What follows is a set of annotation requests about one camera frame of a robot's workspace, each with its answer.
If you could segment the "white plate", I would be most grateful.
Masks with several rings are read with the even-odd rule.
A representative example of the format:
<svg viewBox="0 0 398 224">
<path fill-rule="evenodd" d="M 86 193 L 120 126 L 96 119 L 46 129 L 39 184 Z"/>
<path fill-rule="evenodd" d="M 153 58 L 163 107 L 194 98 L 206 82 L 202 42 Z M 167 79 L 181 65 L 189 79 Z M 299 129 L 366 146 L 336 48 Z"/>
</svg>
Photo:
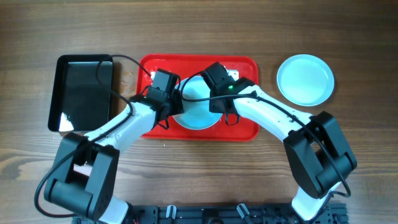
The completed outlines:
<svg viewBox="0 0 398 224">
<path fill-rule="evenodd" d="M 184 86 L 183 97 L 198 100 L 210 97 L 210 89 L 201 76 L 195 76 Z M 176 122 L 187 129 L 201 130 L 216 124 L 222 114 L 209 111 L 209 101 L 182 101 L 184 113 L 173 116 Z"/>
<path fill-rule="evenodd" d="M 324 103 L 335 89 L 335 77 L 322 59 L 298 54 L 286 59 L 276 75 L 278 89 L 290 102 L 299 106 Z"/>
</svg>

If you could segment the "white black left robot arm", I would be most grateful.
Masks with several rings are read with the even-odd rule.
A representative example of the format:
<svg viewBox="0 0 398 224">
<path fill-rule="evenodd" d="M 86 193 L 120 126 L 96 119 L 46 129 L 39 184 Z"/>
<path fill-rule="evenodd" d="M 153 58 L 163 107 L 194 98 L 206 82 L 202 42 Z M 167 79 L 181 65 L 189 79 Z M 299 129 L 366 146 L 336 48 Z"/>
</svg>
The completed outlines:
<svg viewBox="0 0 398 224">
<path fill-rule="evenodd" d="M 69 210 L 67 217 L 95 223 L 133 223 L 132 205 L 113 195 L 119 155 L 169 116 L 183 112 L 178 90 L 150 88 L 131 97 L 125 110 L 81 136 L 68 133 L 36 195 Z"/>
</svg>

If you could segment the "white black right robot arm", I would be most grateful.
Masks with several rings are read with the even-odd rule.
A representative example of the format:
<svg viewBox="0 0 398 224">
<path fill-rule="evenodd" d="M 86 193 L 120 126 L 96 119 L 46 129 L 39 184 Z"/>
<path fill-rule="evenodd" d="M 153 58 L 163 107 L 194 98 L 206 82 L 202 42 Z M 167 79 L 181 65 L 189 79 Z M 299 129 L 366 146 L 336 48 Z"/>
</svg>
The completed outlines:
<svg viewBox="0 0 398 224">
<path fill-rule="evenodd" d="M 357 167 L 336 119 L 326 111 L 314 116 L 295 110 L 247 78 L 206 78 L 205 83 L 210 89 L 210 111 L 250 119 L 283 142 L 299 186 L 292 208 L 303 221 L 314 220 Z"/>
</svg>

